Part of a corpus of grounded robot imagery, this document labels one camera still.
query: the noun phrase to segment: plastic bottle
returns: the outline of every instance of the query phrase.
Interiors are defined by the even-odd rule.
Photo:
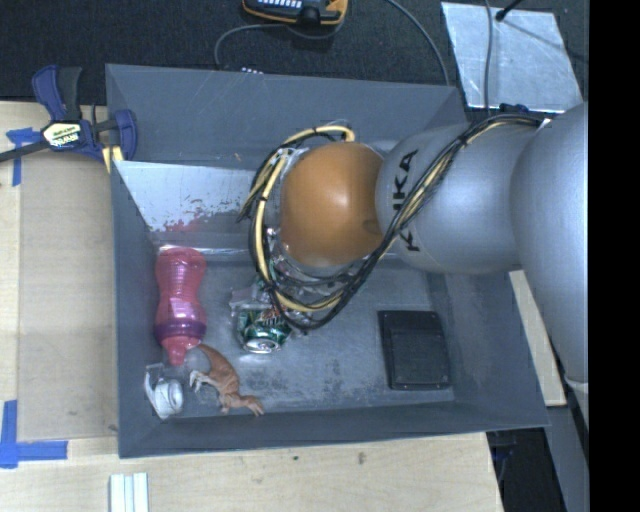
[[[173,247],[156,261],[156,280],[160,304],[156,312],[154,335],[179,366],[190,348],[200,344],[207,330],[207,316],[198,301],[198,288],[207,263],[198,251]]]

